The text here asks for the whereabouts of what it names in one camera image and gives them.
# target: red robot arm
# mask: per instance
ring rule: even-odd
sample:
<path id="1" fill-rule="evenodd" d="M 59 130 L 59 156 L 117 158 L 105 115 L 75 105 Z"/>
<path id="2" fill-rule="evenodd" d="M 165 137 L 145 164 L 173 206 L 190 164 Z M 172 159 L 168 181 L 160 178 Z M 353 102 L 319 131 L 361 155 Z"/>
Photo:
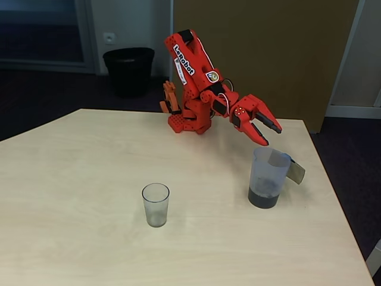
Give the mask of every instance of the red robot arm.
<path id="1" fill-rule="evenodd" d="M 174 59 L 177 73 L 183 83 L 183 104 L 177 103 L 173 83 L 164 84 L 165 100 L 160 102 L 163 112 L 171 113 L 168 123 L 179 133 L 183 130 L 204 133 L 211 126 L 214 114 L 229 117 L 234 127 L 254 142 L 267 146 L 268 141 L 251 123 L 258 119 L 267 127 L 281 133 L 282 127 L 267 106 L 253 95 L 239 100 L 239 94 L 224 83 L 220 71 L 214 68 L 200 39 L 193 30 L 169 36 L 165 45 Z"/>

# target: electrical outlet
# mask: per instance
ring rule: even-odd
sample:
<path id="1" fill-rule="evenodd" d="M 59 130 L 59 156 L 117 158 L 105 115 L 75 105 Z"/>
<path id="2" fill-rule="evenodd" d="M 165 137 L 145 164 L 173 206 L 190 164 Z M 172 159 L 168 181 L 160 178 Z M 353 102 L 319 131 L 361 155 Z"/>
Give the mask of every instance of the electrical outlet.
<path id="1" fill-rule="evenodd" d="M 117 41 L 117 35 L 115 33 L 103 33 L 103 40 L 106 45 L 115 45 Z"/>

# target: floor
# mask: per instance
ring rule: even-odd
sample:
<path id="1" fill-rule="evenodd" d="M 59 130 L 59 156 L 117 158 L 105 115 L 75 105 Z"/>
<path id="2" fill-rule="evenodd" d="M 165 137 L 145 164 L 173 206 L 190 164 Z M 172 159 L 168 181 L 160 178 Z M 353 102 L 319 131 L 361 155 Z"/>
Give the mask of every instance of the floor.
<path id="1" fill-rule="evenodd" d="M 165 78 L 140 98 L 116 97 L 105 76 L 0 70 L 0 141 L 80 108 L 160 112 Z"/>
<path id="2" fill-rule="evenodd" d="M 0 141 L 79 108 L 160 112 L 162 82 L 141 98 L 115 97 L 108 77 L 0 71 Z M 381 238 L 381 120 L 326 118 L 311 136 L 360 250 Z M 381 286 L 381 271 L 374 277 Z"/>

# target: plastic cup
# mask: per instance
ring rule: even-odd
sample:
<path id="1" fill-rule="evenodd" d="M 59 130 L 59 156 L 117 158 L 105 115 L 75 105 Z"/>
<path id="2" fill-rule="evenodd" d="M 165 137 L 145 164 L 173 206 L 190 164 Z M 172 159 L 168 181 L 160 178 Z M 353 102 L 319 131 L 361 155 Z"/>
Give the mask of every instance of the plastic cup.
<path id="1" fill-rule="evenodd" d="M 290 168 L 291 157 L 271 148 L 257 148 L 251 166 L 249 201 L 261 209 L 270 209 L 278 201 Z"/>
<path id="2" fill-rule="evenodd" d="M 160 183 L 147 185 L 143 191 L 145 216 L 149 225 L 159 228 L 167 222 L 169 189 Z"/>

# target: black trash can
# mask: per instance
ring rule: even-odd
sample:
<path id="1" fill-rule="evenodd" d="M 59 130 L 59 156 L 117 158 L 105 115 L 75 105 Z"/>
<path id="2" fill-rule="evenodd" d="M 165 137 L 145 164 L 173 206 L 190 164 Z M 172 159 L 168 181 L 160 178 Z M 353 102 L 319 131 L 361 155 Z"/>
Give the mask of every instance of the black trash can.
<path id="1" fill-rule="evenodd" d="M 150 48 L 117 49 L 103 55 L 116 95 L 139 97 L 147 91 L 154 55 Z"/>

